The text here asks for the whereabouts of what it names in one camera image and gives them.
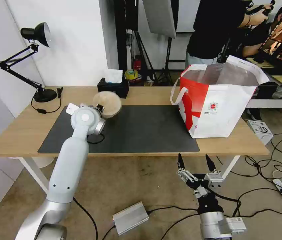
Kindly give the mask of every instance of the lamp base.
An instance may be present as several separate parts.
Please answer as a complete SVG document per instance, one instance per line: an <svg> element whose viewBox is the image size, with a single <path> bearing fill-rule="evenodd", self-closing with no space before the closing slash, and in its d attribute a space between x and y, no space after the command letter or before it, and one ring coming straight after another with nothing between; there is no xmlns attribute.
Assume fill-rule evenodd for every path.
<svg viewBox="0 0 282 240"><path fill-rule="evenodd" d="M36 102L49 102L57 97L57 93L52 89L38 89L34 95L34 100Z"/></svg>

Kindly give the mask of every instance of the robotic hand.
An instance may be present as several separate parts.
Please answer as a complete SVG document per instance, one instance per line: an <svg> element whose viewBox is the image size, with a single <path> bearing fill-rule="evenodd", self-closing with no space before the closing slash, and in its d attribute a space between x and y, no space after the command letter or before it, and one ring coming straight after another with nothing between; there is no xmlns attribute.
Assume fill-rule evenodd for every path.
<svg viewBox="0 0 282 240"><path fill-rule="evenodd" d="M220 171L215 169L213 161L206 155L210 173L191 174L185 170L185 166L179 153L177 174L194 190L198 199L198 214L201 219L201 237L209 239L232 239L232 233L240 233L246 230L242 218L225 218L223 208L216 199L216 192L224 181Z"/></svg>
<svg viewBox="0 0 282 240"><path fill-rule="evenodd" d="M89 153L87 135L101 133L103 107L81 105L71 116L72 137L65 140L53 169L47 198L21 225L16 240L65 240L66 228L57 225L69 211Z"/></svg>

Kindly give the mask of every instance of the black desk lamp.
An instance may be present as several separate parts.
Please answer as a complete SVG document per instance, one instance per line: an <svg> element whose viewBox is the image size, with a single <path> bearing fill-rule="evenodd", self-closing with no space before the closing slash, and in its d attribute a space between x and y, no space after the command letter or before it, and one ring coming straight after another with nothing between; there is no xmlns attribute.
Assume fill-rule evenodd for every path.
<svg viewBox="0 0 282 240"><path fill-rule="evenodd" d="M31 55L38 52L39 45L35 43L35 40L42 43L44 46L49 47L49 44L51 44L51 38L50 38L50 30L47 25L47 23L43 22L40 23L35 28L22 28L21 29L21 35L23 38L27 39L29 42L32 40L33 42L30 42L31 45L27 48L23 49L21 52L18 52L17 54L13 55L12 57L9 57L8 59L0 62L0 68L8 73L11 73L13 76L21 79L22 81L26 82L27 84L31 85L32 87L37 89L37 92L34 95L34 100L36 102L49 102L57 97L57 93L52 89L44 89L40 83L37 83L35 81L32 81L28 78L23 77L19 73L11 70L11 67L18 62L21 62L22 60L30 57ZM18 55L21 53L32 49L33 52L29 53L28 55L17 58Z"/></svg>

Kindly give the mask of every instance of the black tissue box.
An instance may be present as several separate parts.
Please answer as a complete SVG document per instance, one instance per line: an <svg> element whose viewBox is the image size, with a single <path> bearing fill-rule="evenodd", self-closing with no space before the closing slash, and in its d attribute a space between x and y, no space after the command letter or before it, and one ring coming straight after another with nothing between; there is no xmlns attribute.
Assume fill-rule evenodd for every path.
<svg viewBox="0 0 282 240"><path fill-rule="evenodd" d="M129 82L123 78L121 83L107 83L105 78L101 78L98 83L98 92L102 91L115 92L120 98L127 98Z"/></svg>

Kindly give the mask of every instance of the bracelet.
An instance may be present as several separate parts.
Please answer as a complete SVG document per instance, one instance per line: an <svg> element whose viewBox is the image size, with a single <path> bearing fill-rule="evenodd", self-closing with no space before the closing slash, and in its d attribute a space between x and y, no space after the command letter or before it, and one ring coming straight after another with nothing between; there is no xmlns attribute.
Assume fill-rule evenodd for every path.
<svg viewBox="0 0 282 240"><path fill-rule="evenodd" d="M250 23L250 21L251 21L251 16L249 15L249 21L248 21L248 23L247 23L246 25L244 25L244 26L245 26L245 27L248 26L249 23Z"/></svg>

